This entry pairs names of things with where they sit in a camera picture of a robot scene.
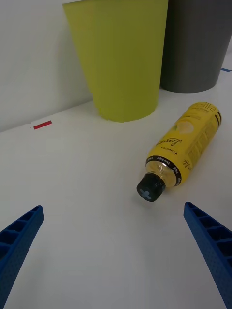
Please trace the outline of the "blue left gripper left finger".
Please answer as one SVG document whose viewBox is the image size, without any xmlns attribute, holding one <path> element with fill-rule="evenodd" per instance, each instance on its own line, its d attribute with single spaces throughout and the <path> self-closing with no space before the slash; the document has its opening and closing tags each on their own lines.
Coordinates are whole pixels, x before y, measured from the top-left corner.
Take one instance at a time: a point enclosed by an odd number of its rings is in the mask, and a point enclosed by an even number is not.
<svg viewBox="0 0 232 309">
<path fill-rule="evenodd" d="M 43 221 L 43 207 L 38 205 L 0 232 L 1 309 Z"/>
</svg>

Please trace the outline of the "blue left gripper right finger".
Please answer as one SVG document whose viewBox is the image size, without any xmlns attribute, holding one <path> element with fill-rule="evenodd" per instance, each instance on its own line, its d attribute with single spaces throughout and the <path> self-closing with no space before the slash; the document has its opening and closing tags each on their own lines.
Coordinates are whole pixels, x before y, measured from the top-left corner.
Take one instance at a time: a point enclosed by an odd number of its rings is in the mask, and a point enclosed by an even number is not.
<svg viewBox="0 0 232 309">
<path fill-rule="evenodd" d="M 232 308 L 232 232 L 190 202 L 185 203 L 184 218 L 226 308 Z"/>
</svg>

